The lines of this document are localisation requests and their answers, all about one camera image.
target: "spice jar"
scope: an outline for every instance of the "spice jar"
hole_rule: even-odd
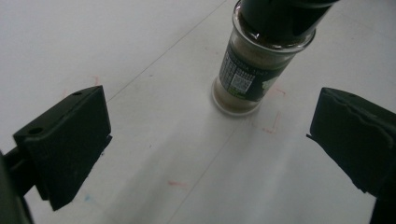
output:
[[[236,116],[257,109],[294,55],[312,42],[316,25],[335,1],[239,1],[212,88],[219,109]]]

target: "white table surface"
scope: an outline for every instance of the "white table surface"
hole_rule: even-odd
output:
[[[0,148],[66,95],[103,85],[111,144],[75,200],[35,223],[368,223],[358,190],[309,133],[319,91],[396,112],[396,2],[344,0],[251,116],[210,89],[235,0],[0,1]]]

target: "black cap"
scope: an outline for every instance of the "black cap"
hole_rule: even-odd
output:
[[[314,32],[338,0],[241,0],[240,12],[251,29],[277,40],[295,40]]]

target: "barcode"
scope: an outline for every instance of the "barcode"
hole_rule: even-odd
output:
[[[235,74],[235,76],[233,76],[233,81],[231,82],[231,85],[241,91],[241,93],[245,94],[251,85],[251,81]]]

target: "jar label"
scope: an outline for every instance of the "jar label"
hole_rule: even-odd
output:
[[[219,78],[221,85],[231,95],[239,99],[259,102],[285,67],[276,70],[260,69],[236,55],[229,44]]]

